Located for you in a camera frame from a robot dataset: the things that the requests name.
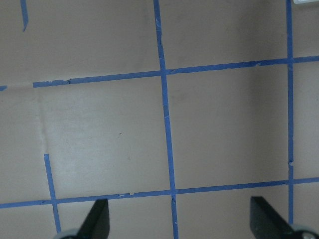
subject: tape strip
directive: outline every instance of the tape strip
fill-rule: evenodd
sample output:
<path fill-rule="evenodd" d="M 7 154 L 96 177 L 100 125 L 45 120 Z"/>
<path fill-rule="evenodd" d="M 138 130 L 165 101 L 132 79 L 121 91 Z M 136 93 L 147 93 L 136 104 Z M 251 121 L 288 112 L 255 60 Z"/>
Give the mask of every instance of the tape strip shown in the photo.
<path fill-rule="evenodd" d="M 293 18 L 291 0 L 286 0 L 287 57 L 288 57 L 288 163 L 289 163 L 289 224 L 294 223 L 294 66 Z"/>
<path fill-rule="evenodd" d="M 8 86 L 0 86 L 0 91 L 5 91 L 8 88 Z"/>
<path fill-rule="evenodd" d="M 294 63 L 319 61 L 319 56 L 305 56 L 294 58 Z"/>
<path fill-rule="evenodd" d="M 109 75 L 109 76 L 82 77 L 82 78 L 73 78 L 67 81 L 56 80 L 56 81 L 33 82 L 33 87 L 38 88 L 38 87 L 82 84 L 82 83 L 101 82 L 101 81 L 126 80 L 126 79 L 134 79 L 134 78 L 153 77 L 153 76 L 159 76 L 159 75 L 160 75 L 160 71 L 147 71 L 147 72 L 136 72 L 136 73 L 128 73 L 128 74 Z"/>
<path fill-rule="evenodd" d="M 302 183 L 319 183 L 319 177 L 294 179 L 294 184 L 302 184 Z"/>
<path fill-rule="evenodd" d="M 175 175 L 174 175 L 173 149 L 172 149 L 169 107 L 168 107 L 166 66 L 165 66 L 164 49 L 163 49 L 163 45 L 161 41 L 162 32 L 161 32 L 161 19 L 160 19 L 160 7 L 159 7 L 160 5 L 159 5 L 159 0 L 154 0 L 153 3 L 154 3 L 154 14 L 155 14 L 155 24 L 156 24 L 156 36 L 157 36 L 158 52 L 159 52 L 162 102 L 163 102 L 167 158 L 168 158 L 168 173 L 169 173 L 169 184 L 170 184 L 170 193 L 171 193 L 171 214 L 172 214 L 173 236 L 174 236 L 174 239 L 178 239 Z"/>
<path fill-rule="evenodd" d="M 319 183 L 319 177 L 294 179 L 294 184 L 304 184 L 304 183 Z M 236 190 L 236 189 L 262 188 L 262 187 L 273 187 L 273 186 L 282 186 L 282 185 L 289 185 L 289 180 L 269 181 L 269 182 L 260 182 L 260 183 L 234 184 L 234 185 L 223 185 L 223 186 L 211 186 L 211 187 L 199 187 L 199 188 L 185 188 L 185 189 L 177 189 L 176 194 L 227 191 L 227 190 Z M 123 199 L 123 198 L 167 196 L 170 194 L 171 194 L 170 190 L 139 192 L 139 193 L 134 193 L 134 194 L 130 194 L 130 193 L 111 194 L 111 195 L 101 195 L 101 196 L 56 199 L 56 203 L 60 204 L 60 203 L 88 202 L 88 201 L 95 201 L 98 199 L 113 200 L 113 199 Z M 18 203 L 3 203 L 3 204 L 0 204 L 0 209 L 35 206 L 35 205 L 47 205 L 47 204 L 52 204 L 52 201 L 51 200 L 37 200 L 37 201 L 18 202 Z"/>
<path fill-rule="evenodd" d="M 46 170 L 46 175 L 48 178 L 49 191 L 50 191 L 51 202 L 52 202 L 52 207 L 53 207 L 55 228 L 56 228 L 56 232 L 60 233 L 61 232 L 61 224 L 60 224 L 60 217 L 59 217 L 59 212 L 58 212 L 57 201 L 56 201 L 56 197 L 55 197 L 49 154 L 44 155 L 44 163 L 45 163 L 45 170 Z"/>
<path fill-rule="evenodd" d="M 166 72 L 168 75 L 173 75 L 178 73 L 193 73 L 193 72 L 218 71 L 218 70 L 246 68 L 246 67 L 255 67 L 255 66 L 270 66 L 270 65 L 278 65 L 278 64 L 287 64 L 287 62 L 288 62 L 287 59 L 247 61 L 247 62 L 219 64 L 219 65 L 177 68 L 173 70 L 167 70 Z"/>
<path fill-rule="evenodd" d="M 28 11 L 26 8 L 26 0 L 20 0 L 21 11 L 22 11 L 22 20 L 23 20 L 23 31 L 25 31 L 26 26 L 29 22 Z"/>
<path fill-rule="evenodd" d="M 101 195 L 101 196 L 88 196 L 88 197 L 78 197 L 78 198 L 65 198 L 57 199 L 57 203 L 76 203 L 76 202 L 87 202 L 95 201 L 98 199 L 123 199 L 123 198 L 142 198 L 142 197 L 153 197 L 153 196 L 165 196 L 170 195 L 170 190 L 164 191 L 152 191 L 152 192 L 140 192 L 134 194 L 112 194 L 112 195 Z"/>
<path fill-rule="evenodd" d="M 177 189 L 177 194 L 215 192 L 215 191 L 226 191 L 226 190 L 245 189 L 245 188 L 272 187 L 272 186 L 281 186 L 281 185 L 288 185 L 288 180 L 270 181 L 270 182 L 261 182 L 261 183 L 233 184 L 233 185 L 201 187 L 201 188 Z"/>
<path fill-rule="evenodd" d="M 18 203 L 2 203 L 0 204 L 0 209 L 27 207 L 27 206 L 35 206 L 35 205 L 47 205 L 47 204 L 52 204 L 51 200 L 37 200 L 37 201 L 18 202 Z"/>

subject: tile floor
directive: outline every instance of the tile floor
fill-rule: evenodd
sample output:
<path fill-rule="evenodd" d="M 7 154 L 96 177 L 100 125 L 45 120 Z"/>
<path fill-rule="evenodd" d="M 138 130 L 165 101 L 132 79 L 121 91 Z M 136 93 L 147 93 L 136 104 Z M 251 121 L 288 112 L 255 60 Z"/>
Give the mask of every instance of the tile floor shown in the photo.
<path fill-rule="evenodd" d="M 319 230 L 318 3 L 26 3 L 23 32 L 0 2 L 3 238 L 78 228 L 97 198 L 111 239 L 253 238 L 253 195 Z"/>

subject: blue tape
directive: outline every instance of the blue tape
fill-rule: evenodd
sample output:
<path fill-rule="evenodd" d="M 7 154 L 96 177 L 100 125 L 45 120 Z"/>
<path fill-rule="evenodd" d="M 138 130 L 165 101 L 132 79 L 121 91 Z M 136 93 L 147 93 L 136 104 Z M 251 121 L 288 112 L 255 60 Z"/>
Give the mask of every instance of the blue tape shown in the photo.
<path fill-rule="evenodd" d="M 215 191 L 226 191 L 226 190 L 245 189 L 245 188 L 272 187 L 272 186 L 281 186 L 281 185 L 288 185 L 288 180 L 177 189 L 177 194 L 215 192 Z"/>
<path fill-rule="evenodd" d="M 33 82 L 33 87 L 37 88 L 37 87 L 82 84 L 82 83 L 101 82 L 101 81 L 125 80 L 125 79 L 134 79 L 134 78 L 153 77 L 153 76 L 159 76 L 159 75 L 160 75 L 160 71 L 146 71 L 146 72 L 136 72 L 136 73 L 128 73 L 128 74 L 109 75 L 109 76 L 92 76 L 92 77 L 73 78 L 67 81 L 57 80 L 57 81 Z"/>
<path fill-rule="evenodd" d="M 305 56 L 294 58 L 294 63 L 304 63 L 313 61 L 319 61 L 319 56 Z"/>
<path fill-rule="evenodd" d="M 288 187 L 288 222 L 294 223 L 294 167 L 292 163 L 289 163 L 289 187 Z"/>
<path fill-rule="evenodd" d="M 287 56 L 293 60 L 293 13 L 291 0 L 286 0 L 286 22 L 287 22 Z"/>
<path fill-rule="evenodd" d="M 8 86 L 0 86 L 0 91 L 5 91 L 8 88 Z"/>
<path fill-rule="evenodd" d="M 56 81 L 41 81 L 41 82 L 33 82 L 33 87 L 48 87 L 48 86 L 61 86 L 61 85 L 69 85 L 69 81 L 56 80 Z"/>
<path fill-rule="evenodd" d="M 55 197 L 49 154 L 44 155 L 44 163 L 45 163 L 46 175 L 48 178 L 49 191 L 50 191 L 50 196 L 51 196 L 51 201 L 52 201 L 56 232 L 60 233 L 61 232 L 61 224 L 60 224 L 60 217 L 59 217 L 59 212 L 58 212 L 57 201 L 56 201 L 56 197 Z"/>
<path fill-rule="evenodd" d="M 156 36 L 157 36 L 158 52 L 159 52 L 159 66 L 160 66 L 162 101 L 163 101 L 164 124 L 165 124 L 167 158 L 168 158 L 168 173 L 169 173 L 169 184 L 170 184 L 170 193 L 171 193 L 171 214 L 172 214 L 172 224 L 173 224 L 173 235 L 174 235 L 174 239 L 178 239 L 173 149 L 172 149 L 171 131 L 170 131 L 166 66 L 165 66 L 164 48 L 163 48 L 162 41 L 161 41 L 162 32 L 161 32 L 161 20 L 160 20 L 160 7 L 159 6 L 160 6 L 159 0 L 154 0 Z"/>
<path fill-rule="evenodd" d="M 270 66 L 270 65 L 278 65 L 278 64 L 287 64 L 287 63 L 288 63 L 287 59 L 247 61 L 247 62 L 227 63 L 227 64 L 218 64 L 218 65 L 177 68 L 173 70 L 167 70 L 166 73 L 168 75 L 173 75 L 178 73 L 219 71 L 219 70 L 226 70 L 226 69 L 246 68 L 246 67 L 255 67 L 255 66 Z"/>
<path fill-rule="evenodd" d="M 294 184 L 302 184 L 302 183 L 319 183 L 319 177 L 294 179 Z"/>
<path fill-rule="evenodd" d="M 134 194 L 112 194 L 112 195 L 101 195 L 101 196 L 88 196 L 88 197 L 78 197 L 78 198 L 65 198 L 57 199 L 57 203 L 77 203 L 77 202 L 88 202 L 95 201 L 98 199 L 124 199 L 124 198 L 142 198 L 142 197 L 154 197 L 154 196 L 165 196 L 170 195 L 170 190 L 164 191 L 152 191 L 152 192 L 140 192 Z"/>
<path fill-rule="evenodd" d="M 288 57 L 288 166 L 289 166 L 289 216 L 290 224 L 294 223 L 294 53 L 293 53 L 293 18 L 291 0 L 286 0 L 287 19 L 287 57 Z"/>
<path fill-rule="evenodd" d="M 26 8 L 26 0 L 20 0 L 21 11 L 22 11 L 22 20 L 23 20 L 23 31 L 25 31 L 26 26 L 29 22 L 28 11 Z"/>
<path fill-rule="evenodd" d="M 18 203 L 2 203 L 0 204 L 0 208 L 18 208 L 18 207 L 47 205 L 47 204 L 52 204 L 51 200 L 37 200 L 37 201 L 18 202 Z"/>

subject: grid square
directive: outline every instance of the grid square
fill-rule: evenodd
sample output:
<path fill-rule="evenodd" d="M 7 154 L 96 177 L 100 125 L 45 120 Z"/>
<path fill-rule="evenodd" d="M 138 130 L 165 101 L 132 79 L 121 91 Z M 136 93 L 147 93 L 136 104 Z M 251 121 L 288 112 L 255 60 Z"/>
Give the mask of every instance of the grid square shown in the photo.
<path fill-rule="evenodd" d="M 177 188 L 288 178 L 285 65 L 172 75 L 168 91 Z"/>
<path fill-rule="evenodd" d="M 287 57 L 284 0 L 161 0 L 167 68 Z"/>
<path fill-rule="evenodd" d="M 182 194 L 177 196 L 179 237 L 254 238 L 249 228 L 251 196 L 263 196 L 287 220 L 287 186 Z"/>
<path fill-rule="evenodd" d="M 169 189 L 159 77 L 38 90 L 58 198 Z"/>
<path fill-rule="evenodd" d="M 294 65 L 294 175 L 319 176 L 319 63 Z"/>
<path fill-rule="evenodd" d="M 294 57 L 319 55 L 319 2 L 293 4 Z"/>
<path fill-rule="evenodd" d="M 319 232 L 319 183 L 298 184 L 294 188 L 294 223 Z"/>
<path fill-rule="evenodd" d="M 109 200 L 110 235 L 116 238 L 171 239 L 170 196 Z M 62 230 L 79 228 L 93 202 L 59 204 Z"/>
<path fill-rule="evenodd" d="M 6 57 L 0 65 L 6 67 L 1 68 L 0 85 L 160 68 L 153 1 L 28 1 L 25 32 L 21 8 L 10 2 L 18 11 L 14 29 L 20 33 L 6 37 L 1 47 Z"/>
<path fill-rule="evenodd" d="M 52 205 L 0 209 L 1 238 L 51 239 L 56 234 Z"/>
<path fill-rule="evenodd" d="M 37 101 L 33 88 L 0 94 L 0 203 L 50 198 Z"/>

